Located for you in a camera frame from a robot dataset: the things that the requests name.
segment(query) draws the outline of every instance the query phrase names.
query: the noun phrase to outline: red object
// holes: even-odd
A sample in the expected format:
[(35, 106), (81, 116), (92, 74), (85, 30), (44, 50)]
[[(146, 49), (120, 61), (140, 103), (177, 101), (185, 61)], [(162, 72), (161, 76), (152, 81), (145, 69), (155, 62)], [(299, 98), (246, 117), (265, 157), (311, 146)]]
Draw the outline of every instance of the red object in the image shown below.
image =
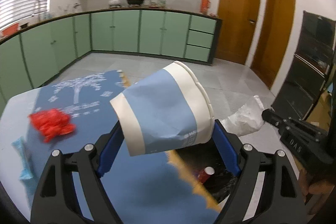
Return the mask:
[(18, 24), (18, 23), (15, 23), (15, 24), (13, 24), (13, 25), (10, 25), (10, 26), (7, 27), (6, 29), (2, 30), (2, 35), (3, 35), (4, 37), (7, 37), (7, 36), (9, 36), (9, 35), (11, 35), (11, 34), (14, 34), (14, 33), (17, 32), (18, 28), (19, 28), (19, 24)]
[(212, 167), (206, 167), (203, 170), (201, 170), (197, 176), (197, 179), (200, 183), (204, 183), (207, 181), (207, 179), (215, 173), (215, 170)]
[(201, 0), (201, 8), (199, 12), (202, 13), (203, 15), (207, 15), (210, 5), (211, 5), (210, 0)]
[(45, 137), (45, 143), (55, 136), (69, 134), (76, 129), (76, 125), (69, 123), (70, 115), (56, 108), (42, 110), (28, 117), (33, 127)]

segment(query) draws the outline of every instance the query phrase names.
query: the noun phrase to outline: doorway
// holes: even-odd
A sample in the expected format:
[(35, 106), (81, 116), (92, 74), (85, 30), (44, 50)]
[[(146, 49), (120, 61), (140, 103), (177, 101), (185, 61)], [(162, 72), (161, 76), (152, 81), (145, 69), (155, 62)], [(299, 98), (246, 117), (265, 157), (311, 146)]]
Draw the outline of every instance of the doorway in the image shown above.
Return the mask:
[(216, 58), (245, 64), (258, 18), (260, 0), (219, 0), (223, 20)]
[(292, 31), (295, 0), (267, 0), (264, 22), (251, 69), (270, 89)]

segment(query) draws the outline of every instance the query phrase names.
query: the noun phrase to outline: red crumpled cloth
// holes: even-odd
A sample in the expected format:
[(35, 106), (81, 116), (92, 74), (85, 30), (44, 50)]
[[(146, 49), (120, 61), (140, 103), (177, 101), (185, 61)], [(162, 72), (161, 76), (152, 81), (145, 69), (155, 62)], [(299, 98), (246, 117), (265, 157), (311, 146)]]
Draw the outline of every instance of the red crumpled cloth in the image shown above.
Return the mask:
[(33, 127), (45, 137), (45, 143), (58, 135), (65, 135), (76, 129), (76, 125), (69, 123), (70, 115), (56, 108), (42, 110), (28, 117)]

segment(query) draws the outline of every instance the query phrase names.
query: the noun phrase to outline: silver screw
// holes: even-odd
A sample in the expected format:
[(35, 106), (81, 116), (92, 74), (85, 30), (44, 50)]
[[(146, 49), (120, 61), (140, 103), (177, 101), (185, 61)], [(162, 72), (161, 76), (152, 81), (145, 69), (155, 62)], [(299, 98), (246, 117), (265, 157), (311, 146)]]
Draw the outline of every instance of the silver screw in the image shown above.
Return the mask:
[(88, 143), (87, 145), (84, 146), (85, 151), (91, 151), (93, 149), (93, 144)]
[(57, 157), (59, 155), (59, 150), (55, 149), (51, 154), (53, 157)]
[(252, 145), (250, 145), (250, 144), (248, 144), (248, 143), (244, 144), (243, 148), (244, 148), (244, 150), (246, 150), (246, 151), (251, 151), (251, 150), (253, 149)]
[(279, 155), (279, 157), (284, 157), (286, 155), (286, 153), (284, 152), (284, 150), (278, 150), (277, 154)]

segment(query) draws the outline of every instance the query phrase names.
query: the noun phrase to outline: finger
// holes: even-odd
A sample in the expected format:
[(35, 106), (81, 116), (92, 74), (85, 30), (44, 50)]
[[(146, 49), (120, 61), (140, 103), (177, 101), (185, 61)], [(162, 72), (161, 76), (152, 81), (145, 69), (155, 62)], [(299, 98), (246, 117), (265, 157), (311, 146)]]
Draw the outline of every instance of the finger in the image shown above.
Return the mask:
[(316, 202), (316, 204), (313, 206), (313, 208), (309, 211), (308, 214), (309, 215), (316, 214), (321, 209), (325, 201), (328, 199), (329, 195), (330, 193), (322, 194), (319, 200)]
[(308, 191), (308, 188), (309, 188), (309, 184), (307, 182), (307, 171), (302, 168), (300, 170), (300, 174), (299, 174), (299, 179), (298, 179), (298, 183), (299, 183), (299, 186), (301, 188), (301, 192), (303, 194), (303, 196), (307, 196), (309, 191)]
[(309, 186), (308, 191), (309, 193), (316, 195), (316, 194), (328, 194), (334, 188), (334, 185), (327, 180), (323, 179), (318, 182), (313, 183)]

